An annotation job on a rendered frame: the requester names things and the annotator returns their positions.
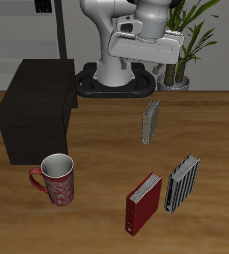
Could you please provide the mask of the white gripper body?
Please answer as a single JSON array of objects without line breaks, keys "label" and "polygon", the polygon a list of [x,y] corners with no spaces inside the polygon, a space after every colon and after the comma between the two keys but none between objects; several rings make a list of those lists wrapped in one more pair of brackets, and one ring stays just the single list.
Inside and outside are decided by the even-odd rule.
[{"label": "white gripper body", "polygon": [[138,61],[160,64],[176,64],[184,35],[179,31],[165,30],[154,42],[141,41],[137,35],[115,32],[109,41],[108,53]]}]

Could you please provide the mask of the pale yellow-grey book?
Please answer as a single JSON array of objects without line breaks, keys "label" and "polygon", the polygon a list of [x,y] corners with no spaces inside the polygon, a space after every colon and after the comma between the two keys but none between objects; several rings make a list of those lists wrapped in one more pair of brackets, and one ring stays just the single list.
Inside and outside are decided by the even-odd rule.
[{"label": "pale yellow-grey book", "polygon": [[148,145],[156,131],[159,113],[159,102],[151,100],[143,113],[141,143]]}]

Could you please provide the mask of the black and white striped book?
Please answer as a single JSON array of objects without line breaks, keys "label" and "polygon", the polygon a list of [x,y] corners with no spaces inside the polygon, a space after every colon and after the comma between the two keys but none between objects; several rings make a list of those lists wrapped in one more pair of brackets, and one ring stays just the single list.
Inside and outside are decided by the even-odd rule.
[{"label": "black and white striped book", "polygon": [[189,154],[169,175],[164,209],[174,212],[191,194],[194,188],[200,159]]}]

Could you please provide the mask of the red book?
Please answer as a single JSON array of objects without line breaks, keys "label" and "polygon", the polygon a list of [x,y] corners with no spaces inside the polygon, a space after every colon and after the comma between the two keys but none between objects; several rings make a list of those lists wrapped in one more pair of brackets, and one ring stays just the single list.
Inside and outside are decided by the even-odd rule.
[{"label": "red book", "polygon": [[125,230],[132,236],[158,209],[162,177],[150,172],[126,197]]}]

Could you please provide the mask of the green pot plant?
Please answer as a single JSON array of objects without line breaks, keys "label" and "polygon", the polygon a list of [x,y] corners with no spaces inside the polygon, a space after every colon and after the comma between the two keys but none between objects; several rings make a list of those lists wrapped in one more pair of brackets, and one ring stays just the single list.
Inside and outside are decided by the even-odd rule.
[{"label": "green pot plant", "polygon": [[190,24],[209,8],[215,6],[220,0],[208,0],[198,2],[190,9],[186,9],[186,0],[174,8],[169,9],[167,27],[174,32],[182,32],[188,29],[187,42],[180,48],[179,58],[176,64],[167,64],[164,73],[157,78],[157,91],[188,91],[190,81],[185,76],[186,64],[191,60],[199,60],[197,53],[203,48],[215,45],[216,41],[211,41],[214,28],[199,36],[204,21],[190,27]]}]

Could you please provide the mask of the dark brown desk caddy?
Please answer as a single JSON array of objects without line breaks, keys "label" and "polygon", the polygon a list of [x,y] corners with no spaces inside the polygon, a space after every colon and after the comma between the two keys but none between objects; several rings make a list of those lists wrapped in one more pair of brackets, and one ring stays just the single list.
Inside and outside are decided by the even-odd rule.
[{"label": "dark brown desk caddy", "polygon": [[0,103],[10,163],[38,165],[50,154],[66,154],[70,114],[77,106],[74,60],[22,60]]}]

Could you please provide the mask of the red patterned mug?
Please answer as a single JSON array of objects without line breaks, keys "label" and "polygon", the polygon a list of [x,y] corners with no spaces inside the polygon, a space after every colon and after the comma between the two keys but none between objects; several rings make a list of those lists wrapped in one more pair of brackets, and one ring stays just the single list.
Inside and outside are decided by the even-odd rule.
[{"label": "red patterned mug", "polygon": [[29,171],[29,180],[49,196],[51,204],[67,206],[74,199],[74,161],[67,154],[45,157],[38,168]]}]

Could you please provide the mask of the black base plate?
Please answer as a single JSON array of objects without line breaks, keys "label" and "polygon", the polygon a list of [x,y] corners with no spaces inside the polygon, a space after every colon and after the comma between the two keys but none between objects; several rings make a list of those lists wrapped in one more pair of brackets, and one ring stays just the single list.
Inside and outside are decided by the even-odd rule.
[{"label": "black base plate", "polygon": [[131,62],[133,80],[124,86],[108,87],[93,78],[97,63],[89,62],[82,72],[76,76],[77,94],[85,98],[143,98],[150,96],[156,87],[155,79],[145,71],[144,65]]}]

